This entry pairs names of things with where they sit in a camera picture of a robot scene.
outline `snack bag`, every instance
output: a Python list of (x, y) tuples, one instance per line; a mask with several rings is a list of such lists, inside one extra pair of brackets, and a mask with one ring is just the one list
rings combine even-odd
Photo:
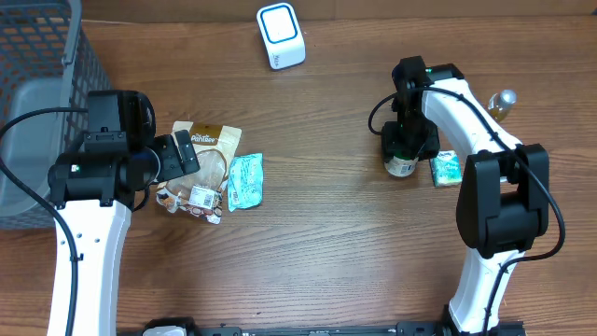
[(192, 121), (175, 122), (172, 134), (181, 130), (188, 130), (190, 134), (199, 161), (199, 172), (160, 183), (156, 199), (171, 213), (181, 209), (210, 223), (219, 224), (222, 193), (228, 184), (230, 163), (242, 131), (229, 126)]

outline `bottle cap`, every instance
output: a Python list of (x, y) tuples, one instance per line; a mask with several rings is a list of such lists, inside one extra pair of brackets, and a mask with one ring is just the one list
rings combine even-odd
[(502, 108), (510, 108), (516, 104), (516, 92), (513, 90), (503, 90), (500, 92), (500, 106)]

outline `gray mesh basket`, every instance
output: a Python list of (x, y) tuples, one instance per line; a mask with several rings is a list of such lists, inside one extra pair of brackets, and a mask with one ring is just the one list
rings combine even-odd
[[(80, 0), (0, 2), (0, 127), (46, 107), (87, 107), (110, 83), (81, 29)], [(48, 197), (48, 169), (87, 128), (87, 116), (47, 114), (15, 125), (0, 143), (8, 168)], [(0, 175), (0, 229), (52, 227), (51, 216)]]

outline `wooden table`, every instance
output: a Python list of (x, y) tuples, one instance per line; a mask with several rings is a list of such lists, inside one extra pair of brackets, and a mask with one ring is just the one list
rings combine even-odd
[[(393, 179), (369, 133), (403, 57), (455, 63), (482, 103), (514, 89), (503, 126), (550, 155), (567, 221), (556, 258), (520, 265), (503, 320), (530, 335), (594, 334), (597, 318), (597, 20), (594, 17), (305, 21), (307, 61), (272, 72), (254, 23), (85, 26), (115, 87), (145, 92), (158, 133), (175, 120), (243, 129), (237, 155), (262, 152), (265, 197), (219, 226), (153, 201), (135, 214), (120, 270), (118, 325), (193, 315), (203, 326), (379, 325), (439, 318), (465, 245), (458, 188), (427, 162)], [(385, 106), (374, 126), (393, 119)], [(442, 146), (450, 145), (442, 138)], [(548, 234), (530, 254), (547, 251)], [(45, 335), (52, 230), (0, 232), (0, 334)]]

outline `green packet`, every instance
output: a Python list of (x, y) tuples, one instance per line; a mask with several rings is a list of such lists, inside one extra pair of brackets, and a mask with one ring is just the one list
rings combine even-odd
[(436, 187), (453, 186), (463, 181), (460, 162), (453, 150), (440, 151), (429, 161), (433, 183)]
[(248, 209), (263, 200), (263, 154), (236, 157), (230, 164), (228, 209)]

